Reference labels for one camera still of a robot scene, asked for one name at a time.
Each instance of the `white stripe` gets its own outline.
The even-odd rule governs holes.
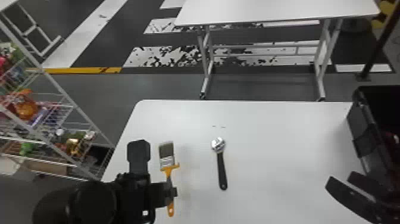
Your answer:
[[[127,0],[105,0],[43,63],[44,68],[69,68]]]
[[[336,71],[339,73],[344,72],[361,72],[365,64],[337,64]],[[375,64],[371,72],[390,72],[392,69],[388,64]]]
[[[181,8],[183,4],[185,3],[185,0],[165,0],[160,9],[164,10],[167,8]]]
[[[190,67],[199,62],[197,47],[194,45],[186,46],[190,51],[183,51],[181,48],[172,46],[144,46],[135,47],[123,67]],[[296,47],[285,48],[248,48],[246,51],[249,54],[238,56],[238,60],[242,60],[243,64],[250,66],[293,66],[293,65],[309,65],[314,61],[313,55],[294,55]],[[299,47],[299,52],[315,53],[316,47]],[[224,59],[228,56],[228,49],[216,49],[215,62],[224,64]],[[255,56],[252,54],[273,54],[275,56]]]

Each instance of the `wire rack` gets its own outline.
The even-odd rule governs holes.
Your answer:
[[[6,95],[0,98],[4,107],[7,108],[17,98],[17,92],[28,87],[41,74],[40,70],[32,67],[31,61],[24,57],[0,76],[0,93]]]
[[[115,145],[0,20],[2,31],[11,43],[0,47],[0,155],[30,162],[30,170],[35,173],[101,179]],[[8,46],[8,52],[3,52],[3,46]],[[33,115],[23,114],[26,108]],[[33,165],[37,163],[62,167],[62,172],[57,168],[54,172],[36,170],[42,168]]]
[[[7,142],[1,150],[2,156],[76,167],[76,165],[69,163],[64,157],[58,155],[51,148],[46,147],[46,145],[41,145],[40,149],[33,149],[28,155],[21,155],[21,145],[21,142],[17,141]]]
[[[34,130],[48,140],[54,136],[55,131],[62,125],[68,115],[74,110],[72,105],[52,102],[41,103],[42,114],[34,120],[26,121]],[[41,143],[37,135],[30,133],[22,125],[7,117],[0,118],[0,139],[19,140],[32,143]]]

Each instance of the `black camera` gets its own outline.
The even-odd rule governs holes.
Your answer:
[[[155,209],[177,196],[171,181],[151,183],[145,140],[127,146],[129,173],[115,181],[87,181],[44,196],[33,212],[33,224],[143,224],[154,223]]]

